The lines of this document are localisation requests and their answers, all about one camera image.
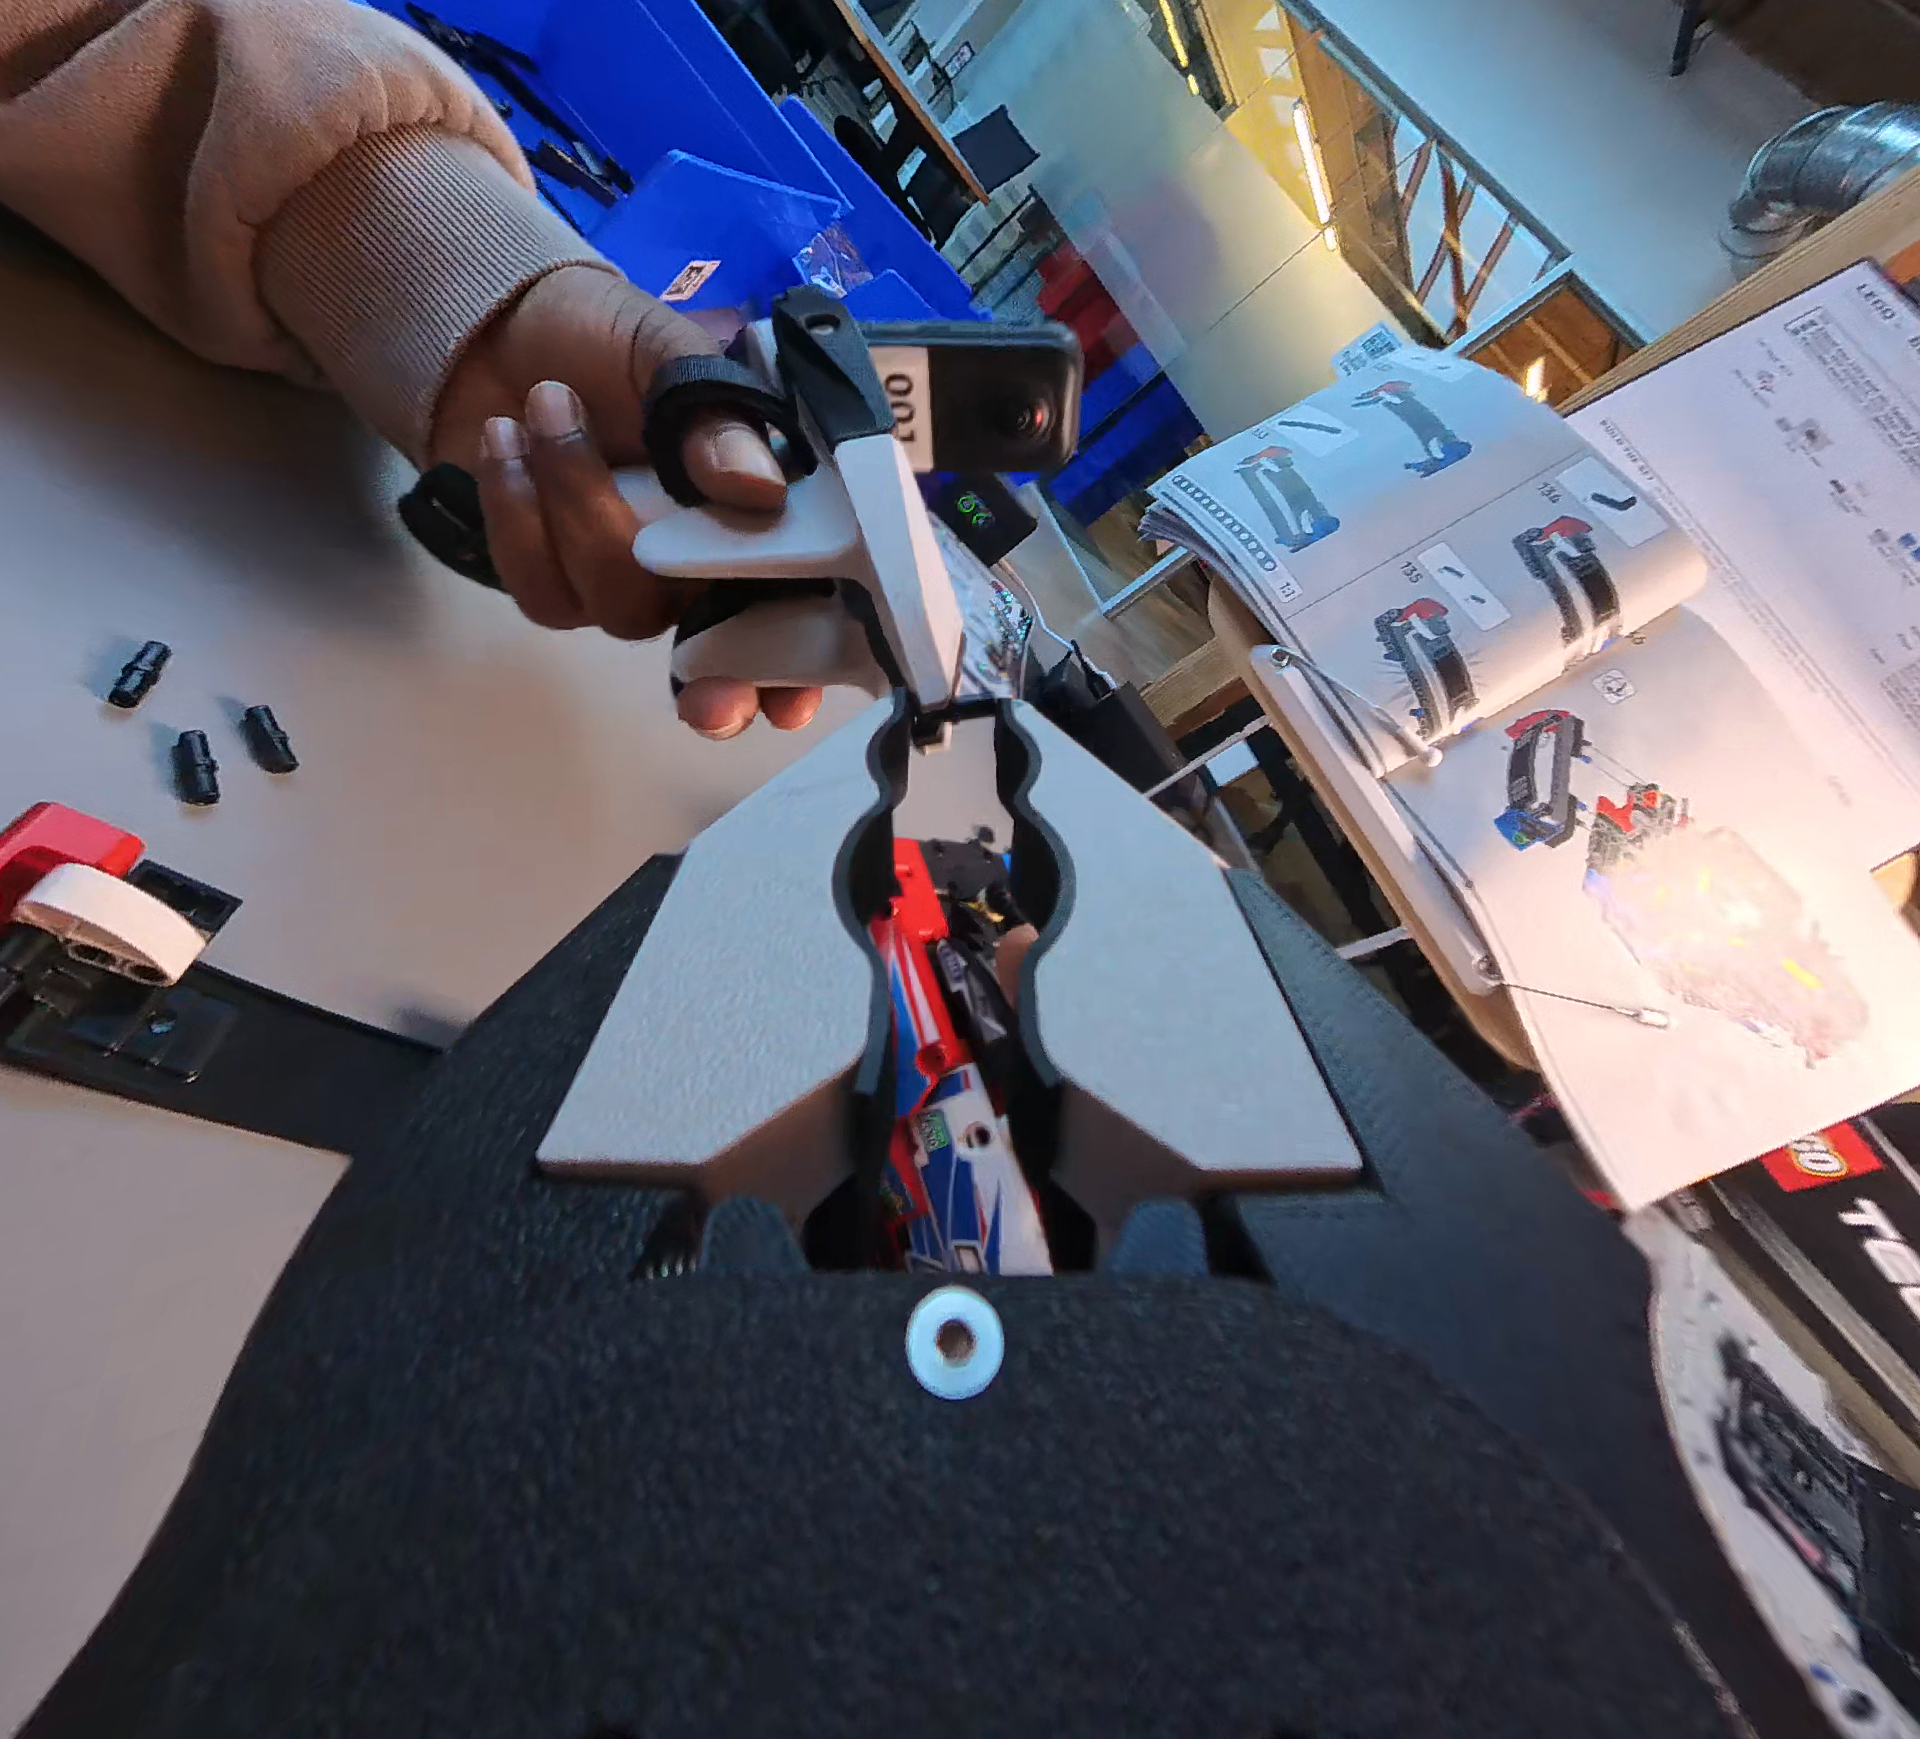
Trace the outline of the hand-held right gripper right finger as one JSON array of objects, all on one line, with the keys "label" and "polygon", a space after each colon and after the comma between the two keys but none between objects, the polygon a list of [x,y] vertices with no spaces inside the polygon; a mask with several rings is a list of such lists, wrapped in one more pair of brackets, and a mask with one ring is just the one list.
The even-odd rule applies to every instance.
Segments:
[{"label": "hand-held right gripper right finger", "polygon": [[1236,871],[1035,706],[999,706],[997,784],[1040,926],[1023,1049],[1097,1253],[1142,1205],[1357,1189],[1364,1153]]}]

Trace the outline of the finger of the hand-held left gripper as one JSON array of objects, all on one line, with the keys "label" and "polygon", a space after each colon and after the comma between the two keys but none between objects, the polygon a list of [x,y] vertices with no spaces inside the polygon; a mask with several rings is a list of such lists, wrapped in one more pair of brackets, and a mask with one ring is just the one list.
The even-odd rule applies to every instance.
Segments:
[{"label": "finger of the hand-held left gripper", "polygon": [[848,599],[891,689],[910,701],[919,746],[947,746],[966,627],[931,514],[891,433],[838,445],[831,466],[855,521]]}]

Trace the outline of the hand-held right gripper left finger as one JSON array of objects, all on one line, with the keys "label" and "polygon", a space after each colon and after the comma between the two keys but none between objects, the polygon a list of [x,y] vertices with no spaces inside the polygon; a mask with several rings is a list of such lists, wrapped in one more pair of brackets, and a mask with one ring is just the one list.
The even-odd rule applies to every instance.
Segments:
[{"label": "hand-held right gripper left finger", "polygon": [[871,703],[687,845],[539,1146],[544,1177],[801,1224],[853,1175],[881,992],[852,862],[865,831],[891,850],[909,741],[909,696]]}]

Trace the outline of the red blue lego car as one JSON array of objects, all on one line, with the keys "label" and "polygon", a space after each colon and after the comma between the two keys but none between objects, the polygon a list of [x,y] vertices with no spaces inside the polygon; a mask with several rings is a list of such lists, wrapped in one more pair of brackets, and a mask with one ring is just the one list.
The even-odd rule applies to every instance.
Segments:
[{"label": "red blue lego car", "polygon": [[898,888],[871,928],[893,1016],[878,1253],[898,1272],[1049,1276],[1011,1110],[1019,1039],[999,964],[1023,928],[1011,862],[983,836],[897,840],[893,857]]}]

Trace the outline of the black lego bumper assembly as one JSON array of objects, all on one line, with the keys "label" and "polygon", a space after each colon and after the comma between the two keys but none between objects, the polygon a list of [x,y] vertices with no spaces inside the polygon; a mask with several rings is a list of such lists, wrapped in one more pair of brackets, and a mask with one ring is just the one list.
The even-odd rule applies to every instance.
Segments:
[{"label": "black lego bumper assembly", "polygon": [[2,836],[2,1065],[347,1158],[395,1141],[438,1054],[210,961],[243,900],[58,802]]}]

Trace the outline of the person's left forearm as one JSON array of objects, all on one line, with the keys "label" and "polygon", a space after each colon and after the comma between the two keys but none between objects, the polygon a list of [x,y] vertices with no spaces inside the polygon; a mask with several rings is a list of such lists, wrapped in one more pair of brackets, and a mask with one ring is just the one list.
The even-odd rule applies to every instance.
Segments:
[{"label": "person's left forearm", "polygon": [[191,352],[322,385],[423,457],[483,334],[509,402],[632,388],[622,281],[504,120],[350,0],[2,0],[4,206]]}]

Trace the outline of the lego instruction booklet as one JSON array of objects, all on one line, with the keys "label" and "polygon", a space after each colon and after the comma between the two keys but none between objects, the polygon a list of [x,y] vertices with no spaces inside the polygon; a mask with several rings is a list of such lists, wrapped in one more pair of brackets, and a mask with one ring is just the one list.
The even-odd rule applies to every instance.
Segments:
[{"label": "lego instruction booklet", "polygon": [[1704,552],[1509,378],[1398,350],[1158,480],[1428,862],[1640,1210],[1917,1096],[1917,937],[1699,599]]}]

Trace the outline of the black lego box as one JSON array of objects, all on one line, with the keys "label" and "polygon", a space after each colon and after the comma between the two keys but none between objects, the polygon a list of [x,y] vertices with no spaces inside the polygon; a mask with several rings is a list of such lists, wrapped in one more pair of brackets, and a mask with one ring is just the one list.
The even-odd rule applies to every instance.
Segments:
[{"label": "black lego box", "polygon": [[1908,1096],[1706,1182],[1729,1251],[1910,1438],[1919,1424],[1919,1106]]}]

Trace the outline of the person's left hand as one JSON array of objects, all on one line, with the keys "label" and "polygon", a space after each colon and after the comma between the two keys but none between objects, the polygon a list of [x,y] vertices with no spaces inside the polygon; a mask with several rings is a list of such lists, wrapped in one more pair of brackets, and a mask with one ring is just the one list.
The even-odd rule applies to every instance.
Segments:
[{"label": "person's left hand", "polygon": [[639,530],[673,499],[639,506],[622,481],[644,466],[660,369],[715,359],[706,326],[608,267],[549,269],[464,346],[435,410],[430,455],[478,481],[506,594],[554,632],[628,644],[670,632],[689,580],[639,564]]}]

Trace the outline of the stack of blue crates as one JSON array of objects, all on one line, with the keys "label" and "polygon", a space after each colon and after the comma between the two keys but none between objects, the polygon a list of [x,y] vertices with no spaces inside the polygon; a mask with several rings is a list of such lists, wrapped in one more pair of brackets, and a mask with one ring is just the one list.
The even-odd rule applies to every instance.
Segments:
[{"label": "stack of blue crates", "polygon": [[1073,462],[1044,494],[1056,514],[1090,526],[1184,462],[1204,428],[1158,359],[1135,341],[1087,383]]}]

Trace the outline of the white printed sheet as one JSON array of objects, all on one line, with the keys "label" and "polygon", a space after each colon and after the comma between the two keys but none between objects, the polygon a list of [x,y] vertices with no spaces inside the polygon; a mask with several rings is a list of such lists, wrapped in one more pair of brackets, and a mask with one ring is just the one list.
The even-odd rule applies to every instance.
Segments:
[{"label": "white printed sheet", "polygon": [[1917,852],[1917,291],[1862,260],[1571,424],[1708,559],[1704,615],[1808,744],[1858,859]]}]

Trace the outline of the silver metal duct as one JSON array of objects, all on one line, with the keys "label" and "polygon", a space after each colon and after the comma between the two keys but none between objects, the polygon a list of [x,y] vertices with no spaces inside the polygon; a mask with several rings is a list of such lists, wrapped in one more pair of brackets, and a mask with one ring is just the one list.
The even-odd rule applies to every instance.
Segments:
[{"label": "silver metal duct", "polygon": [[1858,208],[1919,167],[1919,106],[1876,101],[1794,123],[1760,149],[1718,239],[1741,277]]}]

